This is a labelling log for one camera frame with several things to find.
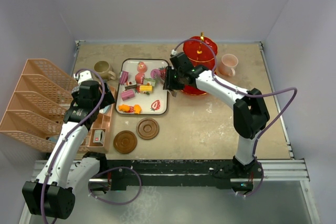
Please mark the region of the purple macaron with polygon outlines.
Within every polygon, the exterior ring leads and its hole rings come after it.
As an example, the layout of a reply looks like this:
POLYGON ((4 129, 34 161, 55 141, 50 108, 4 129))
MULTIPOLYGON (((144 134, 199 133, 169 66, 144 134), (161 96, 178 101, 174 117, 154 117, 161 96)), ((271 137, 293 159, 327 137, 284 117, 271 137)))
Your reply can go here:
POLYGON ((161 77, 160 70, 159 69, 153 69, 153 70, 151 70, 150 76, 151 76, 152 79, 160 78, 161 77))

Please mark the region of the round pink cake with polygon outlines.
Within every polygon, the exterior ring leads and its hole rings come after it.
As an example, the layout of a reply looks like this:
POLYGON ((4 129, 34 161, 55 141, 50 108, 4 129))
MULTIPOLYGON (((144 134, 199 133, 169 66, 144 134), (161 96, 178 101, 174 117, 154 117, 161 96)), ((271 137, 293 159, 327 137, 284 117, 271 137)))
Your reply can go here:
POLYGON ((143 61, 140 61, 137 65, 137 71, 139 73, 145 73, 147 71, 147 65, 143 62, 143 61))

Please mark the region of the metal tongs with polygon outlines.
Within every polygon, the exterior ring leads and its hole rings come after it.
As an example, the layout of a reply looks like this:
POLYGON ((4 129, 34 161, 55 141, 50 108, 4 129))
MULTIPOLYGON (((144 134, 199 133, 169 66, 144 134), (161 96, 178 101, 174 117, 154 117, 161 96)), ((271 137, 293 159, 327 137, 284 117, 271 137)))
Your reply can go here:
POLYGON ((177 96, 176 87, 175 87, 174 83, 168 77, 162 78, 161 76, 157 75, 157 76, 155 76, 154 79, 157 82, 160 82, 163 85, 163 90, 166 90, 167 92, 169 92, 169 94, 172 97, 175 98, 177 96))

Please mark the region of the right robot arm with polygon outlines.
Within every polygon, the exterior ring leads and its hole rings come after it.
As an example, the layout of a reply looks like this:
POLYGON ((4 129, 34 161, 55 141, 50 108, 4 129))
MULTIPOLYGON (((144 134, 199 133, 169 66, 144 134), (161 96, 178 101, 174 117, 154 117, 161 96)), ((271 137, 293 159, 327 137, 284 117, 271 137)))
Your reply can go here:
POLYGON ((172 50, 170 62, 172 65, 166 67, 164 90, 173 92, 192 86, 217 97, 232 109, 234 129, 239 136, 233 170, 238 177, 246 177, 255 164, 257 135, 270 120, 261 92, 235 86, 203 65, 193 66, 183 52, 172 50))

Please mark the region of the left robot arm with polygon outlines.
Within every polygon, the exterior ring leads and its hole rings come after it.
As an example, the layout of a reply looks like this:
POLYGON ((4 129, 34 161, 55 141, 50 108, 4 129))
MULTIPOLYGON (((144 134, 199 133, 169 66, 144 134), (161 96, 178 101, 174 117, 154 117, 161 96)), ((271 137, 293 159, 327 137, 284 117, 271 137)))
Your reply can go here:
POLYGON ((72 102, 56 146, 37 177, 22 188, 29 212, 41 216, 44 223, 49 218, 67 219, 76 195, 88 186, 89 179, 102 178, 108 172, 106 156, 99 153, 88 153, 78 167, 72 168, 99 111, 115 102, 110 88, 96 71, 82 68, 74 78, 78 85, 71 92, 72 102))

